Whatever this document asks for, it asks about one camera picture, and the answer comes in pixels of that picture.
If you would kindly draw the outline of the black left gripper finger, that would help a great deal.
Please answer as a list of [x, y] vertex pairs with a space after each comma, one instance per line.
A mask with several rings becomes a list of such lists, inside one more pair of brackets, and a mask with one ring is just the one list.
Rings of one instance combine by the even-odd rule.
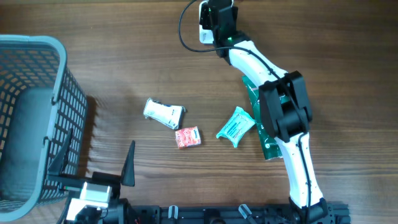
[[135, 141], [132, 141], [121, 172], [121, 184], [128, 187], [135, 186], [135, 176], [134, 176], [135, 145], [136, 145]]
[[48, 176], [59, 176], [68, 163], [68, 152], [72, 141], [73, 129], [69, 129], [63, 145], [47, 169]]

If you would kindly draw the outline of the red patterned small box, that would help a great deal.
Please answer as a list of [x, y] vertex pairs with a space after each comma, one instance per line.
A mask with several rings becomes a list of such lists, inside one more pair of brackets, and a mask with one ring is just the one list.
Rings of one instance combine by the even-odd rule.
[[179, 149], [200, 145], [201, 137], [198, 127], [183, 128], [176, 131], [175, 140]]

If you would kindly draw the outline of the white plastic packet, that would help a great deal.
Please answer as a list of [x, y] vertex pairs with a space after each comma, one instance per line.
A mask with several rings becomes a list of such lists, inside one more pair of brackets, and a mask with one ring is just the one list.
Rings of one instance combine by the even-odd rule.
[[180, 127], [184, 112], [183, 106], [165, 105], [149, 98], [146, 101], [143, 115], [146, 119], [154, 119], [170, 129], [177, 130]]

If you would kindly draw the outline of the teal tissue pack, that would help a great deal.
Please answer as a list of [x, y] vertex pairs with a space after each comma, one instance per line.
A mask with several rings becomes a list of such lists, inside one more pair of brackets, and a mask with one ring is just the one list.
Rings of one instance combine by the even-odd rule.
[[255, 125], [255, 123], [255, 120], [251, 118], [249, 113], [237, 106], [228, 122], [216, 135], [216, 138], [229, 139], [233, 147], [237, 148], [242, 137]]

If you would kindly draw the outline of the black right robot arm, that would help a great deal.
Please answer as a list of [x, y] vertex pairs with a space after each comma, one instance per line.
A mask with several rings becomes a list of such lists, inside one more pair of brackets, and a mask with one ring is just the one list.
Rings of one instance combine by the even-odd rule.
[[236, 28], [238, 8], [232, 1], [200, 4], [200, 37], [211, 41], [219, 57], [242, 71], [258, 88], [261, 121], [282, 152], [290, 184], [290, 204], [302, 223], [328, 215], [318, 188], [309, 150], [312, 109], [303, 76], [271, 63], [254, 42]]

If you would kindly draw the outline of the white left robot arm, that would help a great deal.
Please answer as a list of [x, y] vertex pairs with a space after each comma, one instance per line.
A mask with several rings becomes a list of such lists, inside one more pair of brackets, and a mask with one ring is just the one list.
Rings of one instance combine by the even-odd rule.
[[76, 177], [64, 173], [72, 136], [70, 129], [47, 169], [47, 179], [56, 182], [59, 191], [68, 193], [58, 223], [127, 223], [135, 214], [128, 200], [120, 198], [120, 193], [122, 186], [135, 186], [136, 143], [131, 142], [120, 175], [94, 172], [91, 177]]

